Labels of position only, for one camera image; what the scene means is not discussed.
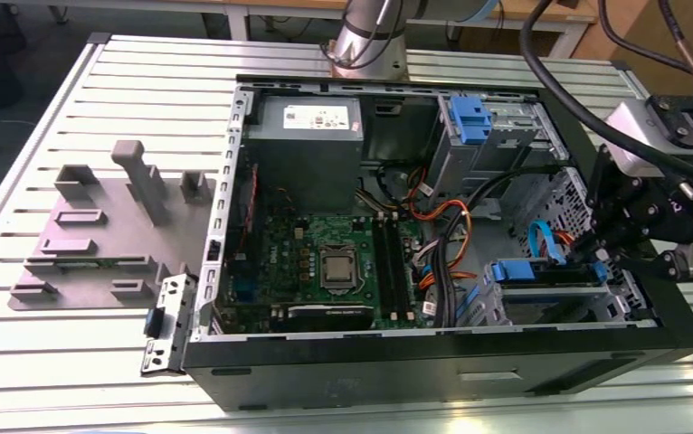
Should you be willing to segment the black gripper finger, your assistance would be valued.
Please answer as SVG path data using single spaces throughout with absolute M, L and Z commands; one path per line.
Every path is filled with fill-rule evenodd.
M 610 227 L 600 233 L 600 248 L 607 251 L 620 269 L 673 282 L 682 281 L 686 277 L 685 253 L 679 249 L 673 249 L 649 255 L 649 235 L 649 227 Z
M 622 183 L 623 174 L 614 163 L 608 148 L 602 146 L 598 149 L 586 191 L 586 206 L 590 209 L 588 229 L 572 243 L 568 253 L 572 262 L 588 261 L 599 249 L 611 248 L 622 237 L 622 201 L 616 197 Z

